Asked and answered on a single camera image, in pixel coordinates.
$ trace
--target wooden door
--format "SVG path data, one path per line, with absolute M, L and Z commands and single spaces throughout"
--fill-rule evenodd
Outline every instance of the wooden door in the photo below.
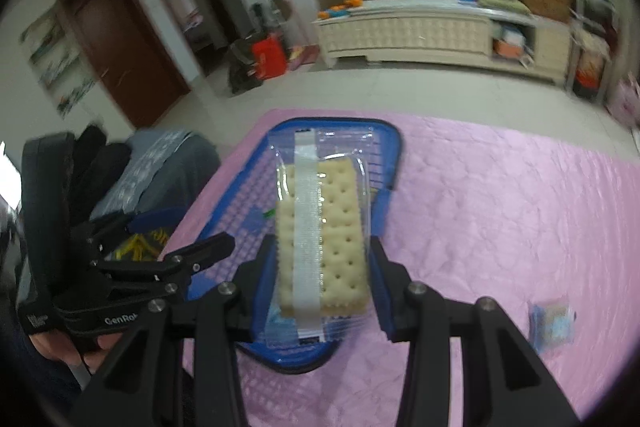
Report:
M 137 0 L 61 0 L 100 80 L 135 127 L 153 125 L 189 88 Z

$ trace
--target metal bolt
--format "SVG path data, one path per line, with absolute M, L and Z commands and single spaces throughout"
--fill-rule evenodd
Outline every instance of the metal bolt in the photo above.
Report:
M 231 281 L 221 282 L 218 285 L 218 292 L 222 295 L 233 295 L 236 292 L 236 285 Z
M 158 313 L 164 310 L 165 306 L 166 302 L 164 301 L 164 299 L 151 299 L 146 307 L 149 308 L 150 312 Z
M 422 295 L 424 293 L 427 293 L 427 285 L 424 282 L 411 281 L 407 288 L 414 295 Z
M 498 303 L 491 297 L 481 297 L 478 299 L 478 305 L 485 312 L 492 312 L 496 309 Z

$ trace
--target finger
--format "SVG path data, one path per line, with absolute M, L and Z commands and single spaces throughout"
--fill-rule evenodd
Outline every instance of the finger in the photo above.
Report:
M 102 349 L 111 349 L 120 340 L 122 333 L 109 333 L 98 337 L 98 346 Z
M 109 354 L 109 351 L 107 349 L 101 349 L 100 351 L 93 351 L 91 353 L 87 353 L 84 356 L 84 363 L 89 368 L 89 372 L 91 374 L 94 374 L 96 371 L 98 371 L 98 368 L 100 367 L 102 362 L 104 362 L 104 359 L 108 354 Z
M 37 351 L 46 359 L 62 360 L 68 365 L 80 365 L 82 359 L 71 342 L 62 331 L 52 330 L 31 335 L 31 342 Z

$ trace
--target doorway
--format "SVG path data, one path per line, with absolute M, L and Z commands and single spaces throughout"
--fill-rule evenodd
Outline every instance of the doorway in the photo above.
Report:
M 137 0 L 60 0 L 61 16 L 133 126 L 156 123 L 189 87 Z
M 205 75 L 223 60 L 238 30 L 222 0 L 164 0 Z

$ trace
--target white floor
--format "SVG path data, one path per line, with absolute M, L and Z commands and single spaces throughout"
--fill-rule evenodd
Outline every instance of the white floor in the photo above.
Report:
M 405 112 L 508 127 L 638 160 L 631 133 L 601 108 L 556 86 L 497 73 L 420 64 L 339 62 L 303 69 L 231 96 L 226 67 L 192 86 L 158 126 L 197 131 L 222 157 L 272 108 L 308 107 Z

